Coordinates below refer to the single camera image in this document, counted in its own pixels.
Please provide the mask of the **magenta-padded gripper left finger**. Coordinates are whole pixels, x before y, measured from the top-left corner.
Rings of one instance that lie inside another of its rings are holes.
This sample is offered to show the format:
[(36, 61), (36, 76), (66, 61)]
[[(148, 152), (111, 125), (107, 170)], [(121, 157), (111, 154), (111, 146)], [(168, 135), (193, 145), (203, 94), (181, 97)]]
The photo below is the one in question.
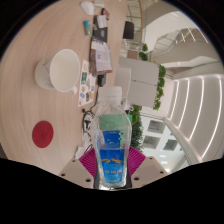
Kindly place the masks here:
[(79, 159), (71, 159), (59, 176), (84, 188), (94, 188), (97, 162), (94, 149), (90, 149)]

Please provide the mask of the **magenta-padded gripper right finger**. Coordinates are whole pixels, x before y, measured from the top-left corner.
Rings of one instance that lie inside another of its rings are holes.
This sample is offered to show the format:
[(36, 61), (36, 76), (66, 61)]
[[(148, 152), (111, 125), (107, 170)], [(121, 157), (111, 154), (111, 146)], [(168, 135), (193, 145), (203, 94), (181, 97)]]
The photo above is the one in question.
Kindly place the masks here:
[(131, 147), (128, 156), (128, 173), (132, 187), (143, 187), (167, 176), (167, 172), (153, 157), (146, 157)]

